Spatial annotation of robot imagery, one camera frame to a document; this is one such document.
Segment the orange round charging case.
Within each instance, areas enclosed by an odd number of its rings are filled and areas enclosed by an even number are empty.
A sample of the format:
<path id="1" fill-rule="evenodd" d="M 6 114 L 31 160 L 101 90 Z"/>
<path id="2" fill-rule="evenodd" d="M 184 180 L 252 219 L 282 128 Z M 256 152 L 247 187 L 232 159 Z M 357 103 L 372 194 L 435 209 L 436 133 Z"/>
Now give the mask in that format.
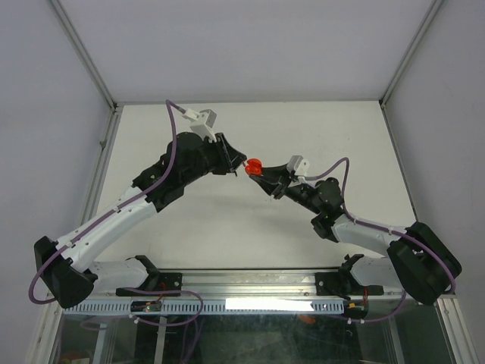
<path id="1" fill-rule="evenodd" d="M 248 176 L 261 176 L 263 174 L 262 163 L 257 158 L 250 158 L 245 164 L 245 172 Z"/>

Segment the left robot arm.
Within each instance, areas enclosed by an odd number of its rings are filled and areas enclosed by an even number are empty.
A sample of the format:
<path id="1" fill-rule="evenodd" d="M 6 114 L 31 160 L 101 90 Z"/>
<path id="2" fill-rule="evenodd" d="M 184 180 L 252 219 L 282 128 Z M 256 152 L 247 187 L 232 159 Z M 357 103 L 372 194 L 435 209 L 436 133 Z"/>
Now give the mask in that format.
<path id="1" fill-rule="evenodd" d="M 159 277 L 145 256 L 106 265 L 98 265 L 96 259 L 128 230 L 182 197 L 188 185 L 207 174 L 234 173 L 246 159 L 222 133 L 214 140 L 192 132 L 177 134 L 165 154 L 101 215 L 56 240 L 44 236 L 34 243 L 34 278 L 42 280 L 51 300 L 64 309 L 97 290 L 133 287 L 145 295 L 155 292 Z"/>

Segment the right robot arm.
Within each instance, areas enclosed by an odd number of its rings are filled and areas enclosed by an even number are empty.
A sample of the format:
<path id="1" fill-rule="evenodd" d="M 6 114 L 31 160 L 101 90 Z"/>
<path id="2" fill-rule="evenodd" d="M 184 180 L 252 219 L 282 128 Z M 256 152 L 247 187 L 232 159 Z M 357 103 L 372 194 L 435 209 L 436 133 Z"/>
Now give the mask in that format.
<path id="1" fill-rule="evenodd" d="M 265 167 L 252 158 L 245 171 L 267 195 L 286 197 L 313 212 L 311 224 L 320 238 L 376 253 L 374 258 L 347 257 L 339 267 L 336 293 L 381 286 L 403 290 L 418 302 L 432 305 L 441 295 L 454 292 L 462 267 L 428 225 L 416 221 L 409 227 L 393 227 L 352 215 L 344 198 L 346 182 L 328 171 L 310 177 L 308 166 L 300 156 L 277 167 Z"/>

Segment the right black base bracket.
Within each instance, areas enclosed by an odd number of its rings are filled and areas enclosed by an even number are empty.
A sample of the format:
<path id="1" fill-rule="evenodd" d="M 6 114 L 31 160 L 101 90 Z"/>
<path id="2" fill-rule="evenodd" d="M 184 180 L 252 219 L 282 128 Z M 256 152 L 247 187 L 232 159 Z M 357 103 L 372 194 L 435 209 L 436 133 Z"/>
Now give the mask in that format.
<path id="1" fill-rule="evenodd" d="M 337 272 L 317 272 L 314 274 L 316 294 L 319 297 L 344 297 L 345 290 L 342 280 Z"/>

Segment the black base bracket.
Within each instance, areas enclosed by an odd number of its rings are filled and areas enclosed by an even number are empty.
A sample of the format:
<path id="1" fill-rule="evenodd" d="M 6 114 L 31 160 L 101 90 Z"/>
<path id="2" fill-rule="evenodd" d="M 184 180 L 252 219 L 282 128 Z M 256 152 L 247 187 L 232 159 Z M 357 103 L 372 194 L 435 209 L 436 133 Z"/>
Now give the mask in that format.
<path id="1" fill-rule="evenodd" d="M 317 272 L 314 274 L 316 294 L 319 297 L 344 297 L 345 290 L 342 280 L 337 272 Z"/>
<path id="2" fill-rule="evenodd" d="M 118 288 L 118 297 L 148 297 L 164 296 L 179 297 L 183 275 L 180 272 L 150 271 L 148 277 L 137 287 L 127 289 Z"/>

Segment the aluminium mounting rail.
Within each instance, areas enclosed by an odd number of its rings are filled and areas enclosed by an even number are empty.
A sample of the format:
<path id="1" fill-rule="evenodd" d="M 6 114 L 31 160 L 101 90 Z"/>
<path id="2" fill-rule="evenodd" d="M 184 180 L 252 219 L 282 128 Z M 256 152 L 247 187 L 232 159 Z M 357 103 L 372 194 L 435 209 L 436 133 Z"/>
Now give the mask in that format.
<path id="1" fill-rule="evenodd" d="M 266 297 L 283 299 L 353 298 L 359 300 L 368 294 L 371 299 L 398 299 L 402 290 L 375 284 L 369 287 L 358 285 L 352 278 L 344 278 L 337 268 L 313 269 L 162 269 L 180 272 L 184 290 L 194 291 L 204 298 Z M 345 296 L 323 296 L 316 294 L 314 274 L 337 272 L 342 280 Z"/>

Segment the left black base bracket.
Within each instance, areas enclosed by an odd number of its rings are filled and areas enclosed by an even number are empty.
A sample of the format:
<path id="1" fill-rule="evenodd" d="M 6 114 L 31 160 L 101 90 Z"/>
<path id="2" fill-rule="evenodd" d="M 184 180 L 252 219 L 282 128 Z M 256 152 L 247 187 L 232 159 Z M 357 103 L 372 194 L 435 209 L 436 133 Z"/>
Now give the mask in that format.
<path id="1" fill-rule="evenodd" d="M 118 297 L 148 297 L 164 296 L 179 297 L 183 275 L 180 272 L 150 271 L 148 277 L 137 287 L 127 289 L 118 288 Z"/>

